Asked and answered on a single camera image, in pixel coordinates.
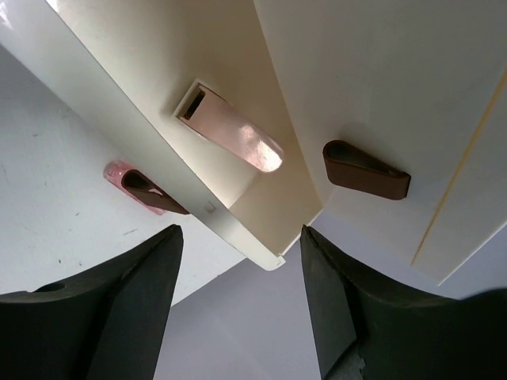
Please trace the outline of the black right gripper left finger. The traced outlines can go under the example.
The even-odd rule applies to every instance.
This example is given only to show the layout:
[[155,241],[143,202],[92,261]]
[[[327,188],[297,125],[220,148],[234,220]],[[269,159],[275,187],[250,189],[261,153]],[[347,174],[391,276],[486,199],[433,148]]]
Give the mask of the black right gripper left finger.
[[104,263],[1,297],[3,379],[152,379],[183,252],[172,225]]

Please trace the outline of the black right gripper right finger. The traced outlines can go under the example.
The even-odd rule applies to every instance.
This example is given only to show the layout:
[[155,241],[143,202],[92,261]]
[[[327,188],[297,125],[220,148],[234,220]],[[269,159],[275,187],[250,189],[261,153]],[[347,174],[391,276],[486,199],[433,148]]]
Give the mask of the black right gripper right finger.
[[356,347],[364,379],[503,379],[506,291],[445,298],[347,255],[312,227],[301,262],[321,376]]

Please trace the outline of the pink correction tape dispenser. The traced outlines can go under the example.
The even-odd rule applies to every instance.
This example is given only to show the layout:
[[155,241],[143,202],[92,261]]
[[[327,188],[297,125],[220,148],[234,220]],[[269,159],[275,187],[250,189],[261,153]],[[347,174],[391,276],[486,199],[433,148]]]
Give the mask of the pink correction tape dispenser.
[[199,79],[193,81],[173,117],[260,172],[272,173],[284,161],[284,150],[275,139]]

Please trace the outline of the white drawer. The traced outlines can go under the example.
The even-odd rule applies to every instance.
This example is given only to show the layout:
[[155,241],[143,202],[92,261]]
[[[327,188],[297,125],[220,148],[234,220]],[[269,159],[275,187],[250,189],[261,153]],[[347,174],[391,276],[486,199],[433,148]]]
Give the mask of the white drawer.
[[[322,210],[251,1],[4,1],[1,45],[207,228],[273,271]],[[182,121],[207,86],[283,149],[265,173]]]

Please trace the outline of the white drawer cabinet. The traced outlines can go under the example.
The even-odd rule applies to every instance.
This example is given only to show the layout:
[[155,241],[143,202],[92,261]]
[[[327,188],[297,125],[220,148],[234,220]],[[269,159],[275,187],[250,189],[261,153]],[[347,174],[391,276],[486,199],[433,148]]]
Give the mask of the white drawer cabinet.
[[[444,283],[506,224],[505,2],[254,6],[326,210]],[[335,139],[407,172],[407,196],[331,184]]]

